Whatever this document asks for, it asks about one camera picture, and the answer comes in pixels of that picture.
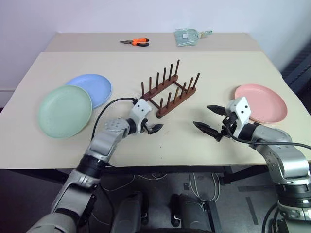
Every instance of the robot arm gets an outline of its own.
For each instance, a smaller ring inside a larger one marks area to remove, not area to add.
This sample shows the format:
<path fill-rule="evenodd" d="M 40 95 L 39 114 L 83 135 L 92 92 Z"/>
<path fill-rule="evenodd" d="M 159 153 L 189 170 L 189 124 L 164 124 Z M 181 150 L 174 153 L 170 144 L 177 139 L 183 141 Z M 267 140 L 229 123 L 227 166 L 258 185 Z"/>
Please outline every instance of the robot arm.
<path fill-rule="evenodd" d="M 309 164 L 306 157 L 290 145 L 291 137 L 279 129 L 248 123 L 251 110 L 245 97 L 232 100 L 226 108 L 217 105 L 208 108 L 226 116 L 221 132 L 201 122 L 194 122 L 194 125 L 218 142 L 223 136 L 232 137 L 258 151 L 265 159 L 276 185 L 281 215 L 286 221 L 311 221 Z"/>
<path fill-rule="evenodd" d="M 100 182 L 103 168 L 109 162 L 117 144 L 130 134 L 146 129 L 148 134 L 156 133 L 162 124 L 147 125 L 146 115 L 151 107 L 144 99 L 137 101 L 128 119 L 110 120 L 104 129 L 94 136 L 78 167 L 69 175 L 59 191 L 49 215 L 44 216 L 27 232 L 29 233 L 75 233 L 77 226 L 88 219 L 96 197 L 93 191 Z"/>

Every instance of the table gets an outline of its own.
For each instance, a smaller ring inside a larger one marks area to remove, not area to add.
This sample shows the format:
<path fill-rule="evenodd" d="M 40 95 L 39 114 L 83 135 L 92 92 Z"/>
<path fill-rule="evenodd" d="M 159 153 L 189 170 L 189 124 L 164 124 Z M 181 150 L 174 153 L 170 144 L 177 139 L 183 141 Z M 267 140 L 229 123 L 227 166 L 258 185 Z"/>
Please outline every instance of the table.
<path fill-rule="evenodd" d="M 311 118 L 281 74 L 262 52 L 46 52 L 38 56 L 0 114 L 0 168 L 72 168 L 83 155 L 91 135 L 96 109 L 89 124 L 68 139 L 45 136 L 36 124 L 36 112 L 46 94 L 84 73 L 106 76 L 113 85 L 111 100 L 139 97 L 140 82 L 155 79 L 156 72 L 180 59 L 179 81 L 201 73 L 197 92 L 162 119 L 155 108 L 150 123 L 163 123 L 153 135 L 140 134 L 123 140 L 111 159 L 115 166 L 224 166 L 265 164 L 264 159 L 247 145 L 224 138 L 217 143 L 196 129 L 192 121 L 202 121 L 220 129 L 223 117 L 206 105 L 225 106 L 234 90 L 242 84 L 257 83 L 275 90 L 286 102 L 288 115 L 270 125 L 288 132 L 293 141 L 311 144 Z M 167 92 L 154 100 L 167 97 Z M 126 117 L 132 104 L 111 106 L 100 121 Z M 299 148 L 311 160 L 311 151 Z"/>

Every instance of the white wall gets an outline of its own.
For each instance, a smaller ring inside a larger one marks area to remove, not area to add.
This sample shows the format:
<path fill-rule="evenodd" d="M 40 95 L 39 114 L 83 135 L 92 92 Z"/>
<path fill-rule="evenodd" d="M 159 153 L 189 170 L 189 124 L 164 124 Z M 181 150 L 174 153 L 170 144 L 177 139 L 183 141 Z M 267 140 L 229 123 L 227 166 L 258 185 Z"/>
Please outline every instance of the white wall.
<path fill-rule="evenodd" d="M 0 90 L 18 85 L 57 31 L 184 27 L 250 33 L 282 70 L 311 38 L 311 0 L 1 0 Z"/>

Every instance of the beige table surface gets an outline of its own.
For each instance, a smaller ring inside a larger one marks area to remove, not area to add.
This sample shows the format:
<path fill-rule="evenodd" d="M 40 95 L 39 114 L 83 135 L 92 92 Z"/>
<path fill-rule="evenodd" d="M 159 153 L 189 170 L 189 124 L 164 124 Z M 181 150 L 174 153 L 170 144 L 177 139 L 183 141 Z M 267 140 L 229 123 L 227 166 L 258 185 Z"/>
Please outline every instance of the beige table surface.
<path fill-rule="evenodd" d="M 122 44 L 121 40 L 147 37 L 150 46 Z M 202 52 L 262 51 L 246 33 L 214 33 L 199 40 L 196 46 L 176 46 L 174 33 L 58 33 L 45 52 Z"/>
<path fill-rule="evenodd" d="M 89 144 L 94 120 L 103 107 L 96 109 L 89 124 L 68 139 L 45 136 L 36 123 L 42 99 L 71 78 L 97 73 L 113 85 L 110 100 L 139 97 L 140 82 L 180 59 L 179 81 L 187 82 L 201 73 L 197 92 L 162 119 L 155 107 L 148 115 L 150 123 L 163 123 L 153 135 L 140 134 L 124 139 L 111 163 L 115 166 L 157 165 L 250 165 L 263 164 L 261 155 L 245 144 L 224 138 L 217 143 L 200 132 L 192 121 L 205 122 L 220 129 L 223 117 L 206 106 L 225 106 L 234 90 L 242 84 L 257 83 L 275 90 L 286 102 L 288 115 L 278 127 L 294 142 L 311 145 L 311 117 L 280 73 L 262 52 L 47 52 L 38 56 L 9 103 L 0 114 L 0 168 L 76 167 Z M 105 113 L 98 129 L 112 118 L 127 117 L 130 102 L 118 102 Z M 299 148 L 311 160 L 311 151 Z"/>

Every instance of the pink plate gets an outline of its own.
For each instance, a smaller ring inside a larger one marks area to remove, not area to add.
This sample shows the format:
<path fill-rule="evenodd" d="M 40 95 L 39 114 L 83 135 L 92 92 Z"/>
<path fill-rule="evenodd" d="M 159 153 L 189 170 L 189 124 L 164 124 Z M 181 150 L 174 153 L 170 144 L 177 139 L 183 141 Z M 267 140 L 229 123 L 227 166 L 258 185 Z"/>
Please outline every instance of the pink plate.
<path fill-rule="evenodd" d="M 251 108 L 251 119 L 259 123 L 277 123 L 287 115 L 284 100 L 273 90 L 257 84 L 238 87 L 235 98 L 245 96 Z"/>

